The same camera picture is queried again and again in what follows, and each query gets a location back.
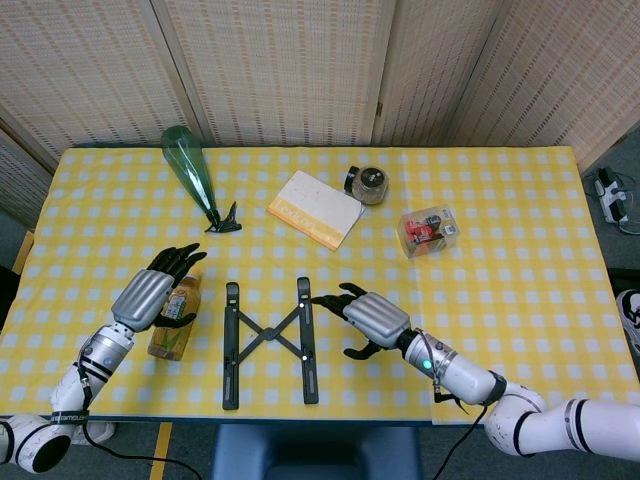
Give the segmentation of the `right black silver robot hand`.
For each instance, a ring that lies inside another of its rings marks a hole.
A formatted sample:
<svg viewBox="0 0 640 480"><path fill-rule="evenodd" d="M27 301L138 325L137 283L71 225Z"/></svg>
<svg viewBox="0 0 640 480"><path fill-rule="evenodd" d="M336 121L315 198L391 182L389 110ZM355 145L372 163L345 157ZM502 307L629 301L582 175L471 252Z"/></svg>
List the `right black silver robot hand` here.
<svg viewBox="0 0 640 480"><path fill-rule="evenodd" d="M344 355L362 361L380 350L398 348L398 339L410 330L409 315L381 295L354 283L340 283L339 288L345 293L316 296L311 303L342 318L368 340L362 349L346 348Z"/></svg>

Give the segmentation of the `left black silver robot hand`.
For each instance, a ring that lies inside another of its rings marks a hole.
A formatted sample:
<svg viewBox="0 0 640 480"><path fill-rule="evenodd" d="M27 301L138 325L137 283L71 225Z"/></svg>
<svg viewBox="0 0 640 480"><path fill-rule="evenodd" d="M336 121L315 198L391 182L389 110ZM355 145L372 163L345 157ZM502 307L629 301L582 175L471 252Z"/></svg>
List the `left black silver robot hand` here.
<svg viewBox="0 0 640 480"><path fill-rule="evenodd" d="M158 253L146 269L140 270L111 307L113 328L133 333L158 328L182 328L191 324L195 313L172 319L162 309L189 270L207 255L200 244L169 247Z"/></svg>

